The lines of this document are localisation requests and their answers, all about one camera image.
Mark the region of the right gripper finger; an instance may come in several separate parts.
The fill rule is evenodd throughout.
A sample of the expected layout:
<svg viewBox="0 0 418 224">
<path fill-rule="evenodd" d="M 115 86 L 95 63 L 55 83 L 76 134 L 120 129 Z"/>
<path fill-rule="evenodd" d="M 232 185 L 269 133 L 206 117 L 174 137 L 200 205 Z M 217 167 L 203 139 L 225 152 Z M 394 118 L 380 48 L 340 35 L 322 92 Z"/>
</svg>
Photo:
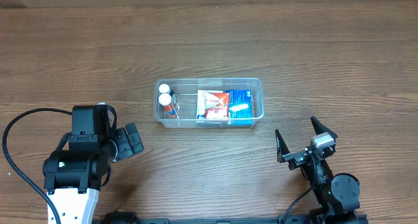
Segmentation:
<svg viewBox="0 0 418 224">
<path fill-rule="evenodd" d="M 331 131 L 328 127 L 324 126 L 315 116 L 312 116 L 310 119 L 316 135 L 320 135 L 322 133 L 329 133 L 333 139 L 336 140 L 338 138 L 338 135 L 335 132 Z"/>
<path fill-rule="evenodd" d="M 275 130 L 275 135 L 277 144 L 277 162 L 284 163 L 287 161 L 287 158 L 291 155 L 291 153 L 278 129 Z"/>
</svg>

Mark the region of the blue medicine box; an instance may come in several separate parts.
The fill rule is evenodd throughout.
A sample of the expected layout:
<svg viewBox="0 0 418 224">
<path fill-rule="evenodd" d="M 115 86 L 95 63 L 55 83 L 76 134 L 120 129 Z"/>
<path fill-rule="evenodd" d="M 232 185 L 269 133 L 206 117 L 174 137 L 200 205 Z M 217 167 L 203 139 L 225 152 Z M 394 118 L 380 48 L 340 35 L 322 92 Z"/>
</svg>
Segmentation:
<svg viewBox="0 0 418 224">
<path fill-rule="evenodd" d="M 226 89 L 229 94 L 229 119 L 230 125 L 252 125 L 252 98 L 249 89 Z"/>
</svg>

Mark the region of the orange tube white cap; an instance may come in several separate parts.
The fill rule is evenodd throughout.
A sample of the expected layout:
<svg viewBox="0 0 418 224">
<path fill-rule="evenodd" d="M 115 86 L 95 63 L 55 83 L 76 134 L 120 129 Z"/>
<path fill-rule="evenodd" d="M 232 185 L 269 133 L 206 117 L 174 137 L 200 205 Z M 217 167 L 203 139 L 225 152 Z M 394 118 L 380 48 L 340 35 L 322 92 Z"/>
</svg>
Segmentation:
<svg viewBox="0 0 418 224">
<path fill-rule="evenodd" d="M 163 107 L 164 111 L 170 119 L 178 119 L 178 112 L 180 107 L 174 103 L 172 96 L 168 93 L 162 93 L 158 97 L 159 104 Z"/>
</svg>

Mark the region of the black bottle white cap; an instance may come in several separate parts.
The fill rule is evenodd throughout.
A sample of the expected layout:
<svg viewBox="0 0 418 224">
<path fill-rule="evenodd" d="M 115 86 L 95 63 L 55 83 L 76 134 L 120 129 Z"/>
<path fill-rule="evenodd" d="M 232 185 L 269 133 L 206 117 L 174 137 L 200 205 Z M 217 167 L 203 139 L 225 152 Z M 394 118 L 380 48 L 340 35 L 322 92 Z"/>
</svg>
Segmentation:
<svg viewBox="0 0 418 224">
<path fill-rule="evenodd" d="M 160 94 L 167 93 L 171 96 L 172 103 L 177 104 L 177 98 L 174 90 L 168 84 L 161 84 L 158 88 Z"/>
</svg>

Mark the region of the red medicine box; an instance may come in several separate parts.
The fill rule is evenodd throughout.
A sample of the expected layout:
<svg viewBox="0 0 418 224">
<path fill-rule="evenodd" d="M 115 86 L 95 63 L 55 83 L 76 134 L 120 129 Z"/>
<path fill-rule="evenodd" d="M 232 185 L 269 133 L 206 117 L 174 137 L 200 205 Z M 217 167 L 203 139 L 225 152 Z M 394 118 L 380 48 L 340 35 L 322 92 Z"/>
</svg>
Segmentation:
<svg viewBox="0 0 418 224">
<path fill-rule="evenodd" d="M 206 119 L 227 119 L 229 117 L 230 94 L 226 92 L 206 93 Z"/>
</svg>

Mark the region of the white plaster box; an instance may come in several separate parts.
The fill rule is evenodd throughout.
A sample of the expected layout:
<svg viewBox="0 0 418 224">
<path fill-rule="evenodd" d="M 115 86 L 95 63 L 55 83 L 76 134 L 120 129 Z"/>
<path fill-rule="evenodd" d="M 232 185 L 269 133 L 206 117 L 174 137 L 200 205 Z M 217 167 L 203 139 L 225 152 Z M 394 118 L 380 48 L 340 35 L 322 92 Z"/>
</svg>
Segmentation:
<svg viewBox="0 0 418 224">
<path fill-rule="evenodd" d="M 197 119 L 203 120 L 206 112 L 206 93 L 207 90 L 198 90 L 197 92 Z"/>
</svg>

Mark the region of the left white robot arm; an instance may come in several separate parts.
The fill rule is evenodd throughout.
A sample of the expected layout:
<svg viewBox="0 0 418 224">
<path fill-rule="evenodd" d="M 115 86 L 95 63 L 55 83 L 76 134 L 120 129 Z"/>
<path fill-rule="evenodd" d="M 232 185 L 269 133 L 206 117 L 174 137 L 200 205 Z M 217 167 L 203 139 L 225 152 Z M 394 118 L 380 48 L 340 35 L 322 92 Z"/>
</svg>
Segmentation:
<svg viewBox="0 0 418 224">
<path fill-rule="evenodd" d="M 143 151 L 134 123 L 118 128 L 108 104 L 74 106 L 72 130 L 45 160 L 49 223 L 91 223 L 111 164 Z"/>
</svg>

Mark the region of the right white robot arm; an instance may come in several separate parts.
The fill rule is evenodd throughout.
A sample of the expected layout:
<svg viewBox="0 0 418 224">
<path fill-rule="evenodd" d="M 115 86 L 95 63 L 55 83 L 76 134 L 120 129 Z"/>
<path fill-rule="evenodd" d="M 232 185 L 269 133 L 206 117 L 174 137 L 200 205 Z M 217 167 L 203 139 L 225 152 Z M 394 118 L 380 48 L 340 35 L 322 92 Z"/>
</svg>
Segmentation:
<svg viewBox="0 0 418 224">
<path fill-rule="evenodd" d="M 290 170 L 299 168 L 307 179 L 310 187 L 296 198 L 288 207 L 285 214 L 278 218 L 279 223 L 292 223 L 296 216 L 290 214 L 293 207 L 312 192 L 319 204 L 319 208 L 310 210 L 308 214 L 297 219 L 303 223 L 368 223 L 366 215 L 357 214 L 360 208 L 360 182 L 352 174 L 339 173 L 334 175 L 326 158 L 334 154 L 338 135 L 324 126 L 316 117 L 312 116 L 315 136 L 310 145 L 303 151 L 291 153 L 276 129 L 277 161 L 287 163 Z"/>
</svg>

